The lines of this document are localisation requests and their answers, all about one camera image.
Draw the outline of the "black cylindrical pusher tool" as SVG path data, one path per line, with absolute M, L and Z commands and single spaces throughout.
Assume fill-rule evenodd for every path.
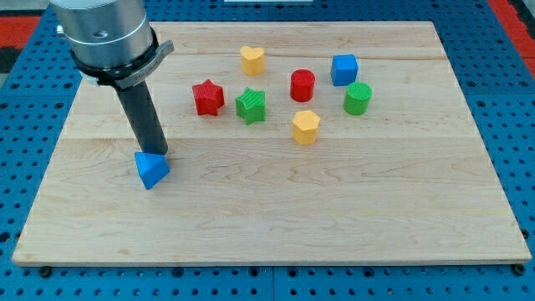
M 114 89 L 141 150 L 165 155 L 168 144 L 146 82 Z

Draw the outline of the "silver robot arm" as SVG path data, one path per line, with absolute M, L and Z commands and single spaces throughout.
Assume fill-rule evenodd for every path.
M 51 0 L 81 74 L 112 87 L 142 151 L 164 155 L 164 131 L 145 82 L 174 51 L 161 43 L 141 0 Z

